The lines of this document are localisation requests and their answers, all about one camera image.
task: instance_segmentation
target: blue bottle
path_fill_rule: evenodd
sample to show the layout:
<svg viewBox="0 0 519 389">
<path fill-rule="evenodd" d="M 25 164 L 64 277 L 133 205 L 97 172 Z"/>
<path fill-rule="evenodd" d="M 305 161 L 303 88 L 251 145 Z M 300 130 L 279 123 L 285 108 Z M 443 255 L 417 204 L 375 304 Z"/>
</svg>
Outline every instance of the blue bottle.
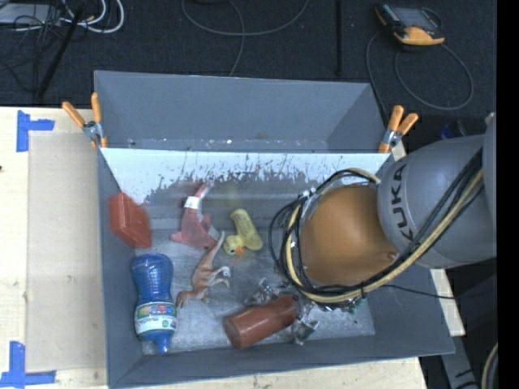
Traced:
<svg viewBox="0 0 519 389">
<path fill-rule="evenodd" d="M 154 342 L 159 353 L 167 353 L 177 330 L 177 307 L 170 291 L 173 264 L 163 254 L 144 254 L 133 260 L 131 273 L 139 292 L 135 332 L 142 341 Z"/>
</svg>

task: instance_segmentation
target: pink toy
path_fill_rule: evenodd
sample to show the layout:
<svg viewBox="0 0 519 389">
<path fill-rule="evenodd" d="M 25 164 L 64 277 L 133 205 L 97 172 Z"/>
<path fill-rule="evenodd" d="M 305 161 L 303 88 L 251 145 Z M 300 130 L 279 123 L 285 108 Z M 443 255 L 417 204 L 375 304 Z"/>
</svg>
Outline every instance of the pink toy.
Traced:
<svg viewBox="0 0 519 389">
<path fill-rule="evenodd" d="M 212 249 L 216 246 L 217 240 L 210 234 L 214 230 L 211 216 L 202 215 L 202 199 L 208 192 L 209 185 L 204 183 L 194 196 L 188 196 L 184 204 L 180 232 L 173 233 L 169 239 L 200 249 Z"/>
</svg>

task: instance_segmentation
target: clamp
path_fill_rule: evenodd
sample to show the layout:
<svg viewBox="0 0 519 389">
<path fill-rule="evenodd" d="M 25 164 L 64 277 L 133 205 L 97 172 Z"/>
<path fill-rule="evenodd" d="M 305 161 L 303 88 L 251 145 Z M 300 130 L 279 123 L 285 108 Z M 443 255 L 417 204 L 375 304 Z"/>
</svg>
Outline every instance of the clamp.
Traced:
<svg viewBox="0 0 519 389">
<path fill-rule="evenodd" d="M 379 145 L 379 152 L 390 152 L 397 143 L 406 135 L 411 127 L 418 120 L 416 113 L 410 113 L 402 121 L 404 116 L 404 108 L 401 105 L 395 105 L 392 109 L 391 118 L 389 119 L 388 129 L 384 133 L 384 137 Z"/>
<path fill-rule="evenodd" d="M 99 104 L 99 97 L 97 92 L 92 93 L 92 111 L 94 112 L 94 120 L 86 122 L 74 106 L 68 102 L 62 102 L 62 108 L 70 115 L 72 120 L 83 130 L 85 135 L 92 141 L 92 146 L 96 148 L 98 145 L 107 147 L 105 132 L 101 125 L 101 105 Z"/>
</svg>

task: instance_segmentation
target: blue tape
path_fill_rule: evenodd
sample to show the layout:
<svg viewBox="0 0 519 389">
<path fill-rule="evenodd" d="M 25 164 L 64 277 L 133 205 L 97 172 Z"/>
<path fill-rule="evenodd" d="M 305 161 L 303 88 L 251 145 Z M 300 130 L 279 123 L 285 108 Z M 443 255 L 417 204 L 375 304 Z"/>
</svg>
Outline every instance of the blue tape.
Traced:
<svg viewBox="0 0 519 389">
<path fill-rule="evenodd" d="M 29 131 L 50 131 L 54 128 L 53 120 L 31 121 L 31 116 L 18 111 L 18 130 L 16 134 L 16 151 L 26 152 L 29 149 Z"/>
<path fill-rule="evenodd" d="M 56 370 L 41 373 L 25 373 L 25 345 L 17 341 L 11 341 L 9 349 L 9 371 L 2 372 L 0 387 L 24 389 L 25 385 L 54 383 Z"/>
</svg>

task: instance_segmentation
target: wooden table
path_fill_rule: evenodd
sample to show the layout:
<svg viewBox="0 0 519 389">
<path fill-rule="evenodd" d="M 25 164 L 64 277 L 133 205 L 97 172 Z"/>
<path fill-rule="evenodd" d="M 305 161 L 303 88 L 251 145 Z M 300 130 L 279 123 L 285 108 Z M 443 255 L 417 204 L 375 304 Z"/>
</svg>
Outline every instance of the wooden table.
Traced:
<svg viewBox="0 0 519 389">
<path fill-rule="evenodd" d="M 55 121 L 52 131 L 29 133 L 28 152 L 16 152 L 19 109 Z M 91 110 L 80 113 L 92 119 Z M 62 109 L 2 107 L 0 120 L 0 371 L 9 370 L 15 340 L 26 345 L 27 372 L 44 371 L 45 362 L 57 370 L 43 387 L 106 387 L 95 151 Z M 438 293 L 452 296 L 444 271 L 433 277 Z M 456 304 L 441 304 L 451 334 L 464 335 Z M 418 358 L 407 358 L 167 387 L 427 386 Z"/>
</svg>

